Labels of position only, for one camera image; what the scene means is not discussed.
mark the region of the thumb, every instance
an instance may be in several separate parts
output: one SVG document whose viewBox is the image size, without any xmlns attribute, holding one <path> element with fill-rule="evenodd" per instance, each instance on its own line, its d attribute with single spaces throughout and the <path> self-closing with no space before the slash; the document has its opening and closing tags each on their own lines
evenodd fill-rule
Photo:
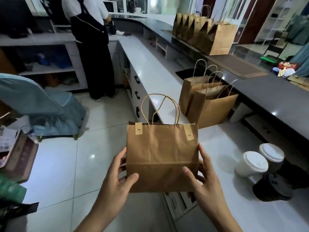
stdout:
<svg viewBox="0 0 309 232">
<path fill-rule="evenodd" d="M 184 167 L 182 167 L 182 171 L 183 171 L 184 175 L 186 176 L 187 180 L 193 186 L 193 188 L 197 188 L 198 186 L 200 186 L 190 169 L 188 169 L 187 167 L 184 166 Z"/>
<path fill-rule="evenodd" d="M 133 186 L 133 184 L 137 182 L 138 177 L 139 177 L 138 173 L 134 173 L 134 174 L 131 174 L 131 175 L 127 178 L 127 180 L 125 181 L 125 183 L 124 183 L 124 185 L 123 185 L 123 187 L 125 188 L 125 190 L 126 190 L 127 192 L 129 192 L 130 189 L 131 189 L 131 187 Z"/>
</svg>

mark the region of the person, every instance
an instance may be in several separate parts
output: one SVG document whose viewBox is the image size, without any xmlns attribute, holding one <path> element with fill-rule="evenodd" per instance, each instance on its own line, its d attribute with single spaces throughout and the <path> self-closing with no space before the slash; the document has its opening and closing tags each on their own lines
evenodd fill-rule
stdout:
<svg viewBox="0 0 309 232">
<path fill-rule="evenodd" d="M 201 144 L 198 148 L 203 158 L 199 163 L 199 171 L 203 177 L 198 175 L 197 179 L 203 185 L 187 167 L 183 167 L 183 173 L 193 186 L 199 206 L 219 232 L 242 232 L 227 206 L 210 157 Z M 125 153 L 126 147 L 114 157 L 92 209 L 74 232 L 103 231 L 124 206 L 130 188 L 138 180 L 137 173 L 118 179 L 118 174 L 126 170 L 126 166 L 123 165 L 126 162 L 126 158 L 123 157 Z"/>
<path fill-rule="evenodd" d="M 102 0 L 61 0 L 66 18 L 76 39 L 87 79 L 89 95 L 96 102 L 103 95 L 114 98 L 114 69 L 108 49 L 105 23 L 111 16 Z"/>
</svg>

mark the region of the white cloth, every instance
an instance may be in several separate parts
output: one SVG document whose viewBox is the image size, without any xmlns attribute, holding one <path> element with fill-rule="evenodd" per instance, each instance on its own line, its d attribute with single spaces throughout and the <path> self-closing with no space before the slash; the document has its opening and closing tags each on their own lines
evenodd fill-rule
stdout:
<svg viewBox="0 0 309 232">
<path fill-rule="evenodd" d="M 70 18 L 79 15 L 82 10 L 78 0 L 61 0 L 64 15 L 70 21 Z M 89 14 L 99 23 L 104 25 L 103 19 L 107 19 L 108 11 L 102 0 L 84 0 L 84 5 Z"/>
</svg>

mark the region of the sticker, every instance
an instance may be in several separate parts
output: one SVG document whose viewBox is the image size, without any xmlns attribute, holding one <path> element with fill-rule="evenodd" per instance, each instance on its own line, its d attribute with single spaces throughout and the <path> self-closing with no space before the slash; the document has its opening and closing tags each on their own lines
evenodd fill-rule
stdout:
<svg viewBox="0 0 309 232">
<path fill-rule="evenodd" d="M 143 134 L 143 124 L 135 123 L 135 135 Z"/>
<path fill-rule="evenodd" d="M 192 132 L 192 129 L 191 129 L 191 124 L 185 124 L 185 125 L 183 125 L 183 128 L 184 128 L 184 132 L 186 133 L 187 140 L 188 141 L 193 140 L 194 136 L 193 136 L 193 132 Z"/>
</svg>

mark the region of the white cup lid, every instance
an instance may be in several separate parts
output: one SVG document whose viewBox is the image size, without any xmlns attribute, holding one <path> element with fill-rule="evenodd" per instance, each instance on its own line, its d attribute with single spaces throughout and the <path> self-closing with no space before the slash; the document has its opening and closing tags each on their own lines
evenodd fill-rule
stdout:
<svg viewBox="0 0 309 232">
<path fill-rule="evenodd" d="M 268 162 L 264 156 L 255 151 L 247 151 L 243 154 L 246 163 L 257 172 L 266 172 L 268 170 Z"/>
<path fill-rule="evenodd" d="M 282 162 L 284 159 L 284 152 L 279 147 L 271 143 L 263 143 L 260 145 L 260 152 L 267 159 L 272 162 Z"/>
</svg>

